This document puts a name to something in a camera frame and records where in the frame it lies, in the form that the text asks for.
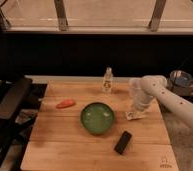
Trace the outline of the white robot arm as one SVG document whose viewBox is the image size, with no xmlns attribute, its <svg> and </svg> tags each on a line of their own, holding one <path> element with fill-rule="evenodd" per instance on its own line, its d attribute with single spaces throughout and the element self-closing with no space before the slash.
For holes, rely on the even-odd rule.
<svg viewBox="0 0 193 171">
<path fill-rule="evenodd" d="M 144 111 L 150 102 L 156 98 L 166 108 L 173 112 L 182 122 L 193 130 L 193 103 L 172 93 L 166 88 L 167 79 L 162 75 L 147 75 L 132 81 L 134 108 Z M 193 171 L 193 158 L 189 171 Z"/>
</svg>

